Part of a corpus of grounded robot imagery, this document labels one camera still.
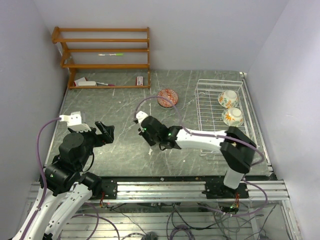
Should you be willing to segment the orange flower bowl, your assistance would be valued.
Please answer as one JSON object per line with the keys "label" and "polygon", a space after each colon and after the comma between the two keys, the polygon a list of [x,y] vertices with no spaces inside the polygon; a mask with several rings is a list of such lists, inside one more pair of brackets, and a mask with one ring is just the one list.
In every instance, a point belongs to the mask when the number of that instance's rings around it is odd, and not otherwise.
{"label": "orange flower bowl", "polygon": [[226,108],[236,108],[239,104],[239,96],[233,90],[225,90],[221,92],[217,97],[218,103]]}
{"label": "orange flower bowl", "polygon": [[225,109],[221,114],[221,118],[230,127],[240,127],[244,122],[243,112],[236,107]]}

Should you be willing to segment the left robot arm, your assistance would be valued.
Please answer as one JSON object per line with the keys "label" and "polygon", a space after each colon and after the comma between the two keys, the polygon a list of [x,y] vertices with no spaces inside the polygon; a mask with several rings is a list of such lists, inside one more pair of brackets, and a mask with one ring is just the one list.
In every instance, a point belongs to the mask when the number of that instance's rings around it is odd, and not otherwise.
{"label": "left robot arm", "polygon": [[15,240],[56,240],[76,211],[102,193],[102,179],[84,167],[94,148],[113,143],[115,127],[97,121],[95,127],[85,124],[82,130],[74,126],[68,130],[59,154],[40,170],[37,198]]}

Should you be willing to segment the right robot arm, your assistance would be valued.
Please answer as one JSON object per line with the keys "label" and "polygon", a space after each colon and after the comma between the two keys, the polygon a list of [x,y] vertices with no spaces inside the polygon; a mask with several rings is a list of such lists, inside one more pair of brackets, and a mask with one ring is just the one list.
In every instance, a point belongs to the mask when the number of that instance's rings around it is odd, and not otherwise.
{"label": "right robot arm", "polygon": [[139,111],[135,116],[139,135],[152,147],[163,150],[201,149],[221,153],[228,169],[220,186],[226,198],[238,192],[242,178],[249,173],[257,145],[239,128],[230,126],[225,131],[200,131],[183,126],[167,127],[155,117]]}

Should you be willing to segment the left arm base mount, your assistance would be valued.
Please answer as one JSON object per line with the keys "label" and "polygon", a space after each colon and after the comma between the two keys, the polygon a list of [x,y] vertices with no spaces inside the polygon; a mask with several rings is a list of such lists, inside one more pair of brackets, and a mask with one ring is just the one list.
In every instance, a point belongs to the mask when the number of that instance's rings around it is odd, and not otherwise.
{"label": "left arm base mount", "polygon": [[112,179],[103,179],[99,198],[103,200],[115,200],[118,194],[118,184]]}

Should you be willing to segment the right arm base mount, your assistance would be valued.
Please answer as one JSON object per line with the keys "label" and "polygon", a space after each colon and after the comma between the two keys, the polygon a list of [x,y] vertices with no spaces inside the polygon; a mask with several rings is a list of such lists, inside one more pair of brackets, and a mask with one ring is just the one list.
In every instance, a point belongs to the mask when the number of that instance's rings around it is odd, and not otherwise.
{"label": "right arm base mount", "polygon": [[205,190],[202,191],[207,199],[248,199],[249,192],[245,183],[240,183],[236,189],[224,185],[223,176],[204,176],[201,180],[205,182]]}

